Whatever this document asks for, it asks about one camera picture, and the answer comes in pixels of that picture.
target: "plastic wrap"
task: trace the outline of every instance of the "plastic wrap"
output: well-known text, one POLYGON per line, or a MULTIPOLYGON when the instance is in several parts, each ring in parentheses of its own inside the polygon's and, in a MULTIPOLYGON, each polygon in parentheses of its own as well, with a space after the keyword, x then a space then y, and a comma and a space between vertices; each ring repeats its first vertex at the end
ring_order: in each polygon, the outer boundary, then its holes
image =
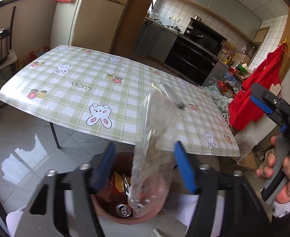
POLYGON ((143 216, 162 206, 168 195, 175 165, 173 144, 177 139, 177 107, 152 83, 144 98, 136 134, 129 206, 133 216, 143 216))
POLYGON ((238 148, 240 149, 240 157, 237 161, 241 161, 252 151, 252 148, 256 145, 253 137, 243 135, 237 142, 238 148))
POLYGON ((221 113, 228 114, 228 105, 232 101, 232 99, 220 93, 219 89, 217 88, 217 80, 215 78, 213 79, 214 81, 209 81, 209 83, 212 84, 211 86, 200 88, 208 92, 208 94, 214 100, 221 113))

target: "green plaid tablecloth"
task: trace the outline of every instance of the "green plaid tablecloth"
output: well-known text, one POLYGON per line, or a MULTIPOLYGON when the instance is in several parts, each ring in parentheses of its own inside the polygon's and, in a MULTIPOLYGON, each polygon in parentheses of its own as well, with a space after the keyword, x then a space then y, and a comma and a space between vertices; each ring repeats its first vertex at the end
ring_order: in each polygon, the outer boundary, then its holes
POLYGON ((228 125, 202 89, 103 52, 56 47, 12 77, 0 100, 64 127, 135 144, 140 104, 151 82, 169 85, 185 102, 177 128, 187 152, 239 156, 228 125))

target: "white wall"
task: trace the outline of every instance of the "white wall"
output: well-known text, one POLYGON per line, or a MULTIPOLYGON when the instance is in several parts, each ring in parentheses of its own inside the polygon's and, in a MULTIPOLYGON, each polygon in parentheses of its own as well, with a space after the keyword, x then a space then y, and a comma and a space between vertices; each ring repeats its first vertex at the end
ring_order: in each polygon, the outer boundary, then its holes
POLYGON ((212 28, 222 36, 224 36, 229 42, 233 43, 236 47, 237 52, 240 52, 246 41, 242 39, 234 31, 211 17, 210 15, 197 10, 196 8, 179 2, 177 0, 157 0, 155 3, 155 13, 158 13, 158 18, 162 21, 164 25, 177 25, 182 33, 184 33, 188 24, 190 23, 190 18, 194 15, 202 19, 202 23, 212 28), (178 22, 169 19, 169 15, 179 18, 178 22))
POLYGON ((20 0, 0 7, 0 28, 9 28, 13 7, 16 6, 12 48, 24 63, 33 50, 49 47, 55 0, 20 0))
MULTIPOLYGON (((282 83, 282 90, 278 95, 279 98, 284 98, 290 104, 290 68, 285 75, 282 83)), ((238 140, 243 134, 254 138, 255 143, 259 143, 265 136, 267 136, 276 124, 271 121, 267 116, 263 116, 256 124, 250 122, 247 127, 239 132, 235 139, 238 140)))
POLYGON ((262 43, 259 51, 257 52, 255 58, 253 59, 249 69, 257 68, 266 58, 267 54, 276 50, 278 44, 280 43, 283 31, 285 29, 285 24, 287 22, 288 15, 272 18, 262 22, 260 28, 268 27, 269 31, 262 43))

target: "refrigerator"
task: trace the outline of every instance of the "refrigerator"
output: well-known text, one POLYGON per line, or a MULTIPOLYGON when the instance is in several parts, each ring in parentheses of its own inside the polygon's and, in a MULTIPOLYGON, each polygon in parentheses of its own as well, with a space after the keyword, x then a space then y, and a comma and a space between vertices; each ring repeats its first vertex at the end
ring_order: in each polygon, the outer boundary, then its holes
POLYGON ((71 45, 109 53, 128 0, 58 2, 50 48, 71 45))

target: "can lid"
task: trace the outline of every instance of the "can lid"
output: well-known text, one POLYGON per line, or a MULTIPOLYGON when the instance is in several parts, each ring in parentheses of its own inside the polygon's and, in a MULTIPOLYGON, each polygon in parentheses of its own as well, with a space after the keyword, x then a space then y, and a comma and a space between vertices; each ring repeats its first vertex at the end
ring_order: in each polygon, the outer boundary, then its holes
POLYGON ((130 207, 125 204, 117 205, 115 211, 121 217, 128 217, 132 212, 130 207))

